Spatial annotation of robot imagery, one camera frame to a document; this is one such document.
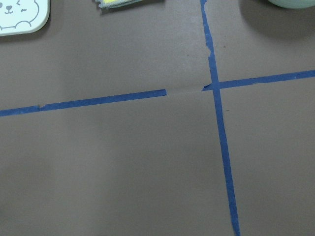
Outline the folded grey yellow cloth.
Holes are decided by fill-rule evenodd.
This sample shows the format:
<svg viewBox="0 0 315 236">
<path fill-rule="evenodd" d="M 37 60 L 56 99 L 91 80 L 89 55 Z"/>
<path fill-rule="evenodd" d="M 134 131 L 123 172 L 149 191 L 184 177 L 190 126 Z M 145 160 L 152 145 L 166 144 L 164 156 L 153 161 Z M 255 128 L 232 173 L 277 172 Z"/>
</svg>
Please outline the folded grey yellow cloth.
<svg viewBox="0 0 315 236">
<path fill-rule="evenodd" d="M 141 2 L 142 0 L 95 0 L 102 9 L 119 8 L 126 5 Z"/>
</svg>

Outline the cream bear tray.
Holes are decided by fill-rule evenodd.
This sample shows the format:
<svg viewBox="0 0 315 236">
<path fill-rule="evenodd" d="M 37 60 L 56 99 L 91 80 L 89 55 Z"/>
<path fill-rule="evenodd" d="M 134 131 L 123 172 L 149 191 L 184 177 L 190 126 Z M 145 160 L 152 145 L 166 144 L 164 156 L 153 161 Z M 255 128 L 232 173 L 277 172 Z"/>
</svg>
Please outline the cream bear tray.
<svg viewBox="0 0 315 236">
<path fill-rule="evenodd" d="M 47 23 L 49 15 L 49 0 L 1 0 L 0 35 L 36 32 Z"/>
</svg>

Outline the green bowl of ice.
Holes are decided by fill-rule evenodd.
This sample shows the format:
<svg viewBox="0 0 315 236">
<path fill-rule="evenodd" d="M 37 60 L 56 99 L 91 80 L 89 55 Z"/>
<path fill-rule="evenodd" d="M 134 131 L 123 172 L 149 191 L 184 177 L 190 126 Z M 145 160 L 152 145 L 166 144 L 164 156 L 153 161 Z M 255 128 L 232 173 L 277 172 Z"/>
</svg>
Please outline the green bowl of ice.
<svg viewBox="0 0 315 236">
<path fill-rule="evenodd" d="M 268 0 L 270 3 L 287 9 L 304 9 L 313 7 L 315 0 Z"/>
</svg>

